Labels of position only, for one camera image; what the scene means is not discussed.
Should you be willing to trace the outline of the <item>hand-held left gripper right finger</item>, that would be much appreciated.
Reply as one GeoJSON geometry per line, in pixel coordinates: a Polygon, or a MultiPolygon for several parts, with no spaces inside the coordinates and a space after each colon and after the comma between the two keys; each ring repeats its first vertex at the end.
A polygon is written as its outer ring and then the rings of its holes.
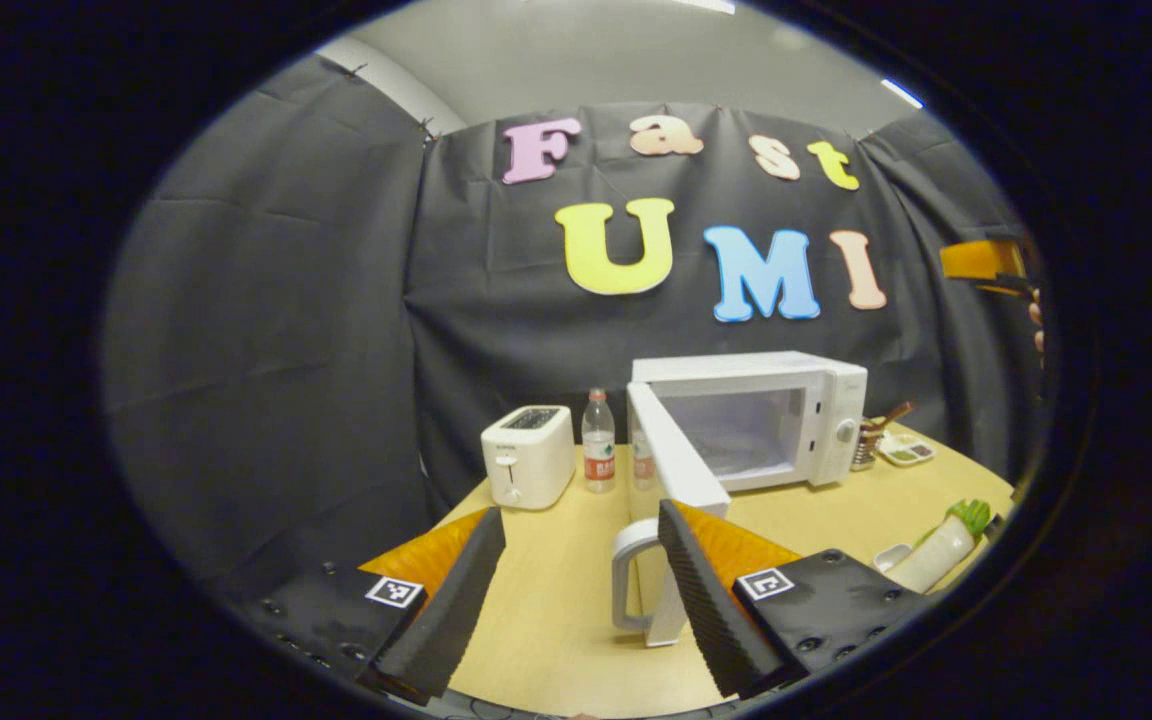
{"type": "Polygon", "coordinates": [[[658,535],[723,696],[749,700],[826,670],[927,607],[846,552],[801,556],[672,498],[659,503],[658,535]]]}

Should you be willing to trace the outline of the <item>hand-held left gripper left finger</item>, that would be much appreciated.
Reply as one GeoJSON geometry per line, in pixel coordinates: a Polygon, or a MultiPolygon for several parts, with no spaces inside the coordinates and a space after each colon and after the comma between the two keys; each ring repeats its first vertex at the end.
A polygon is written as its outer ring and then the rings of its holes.
{"type": "Polygon", "coordinates": [[[343,682],[404,702],[442,696],[500,556],[499,507],[471,511],[362,564],[333,564],[236,597],[262,635],[343,682]]]}

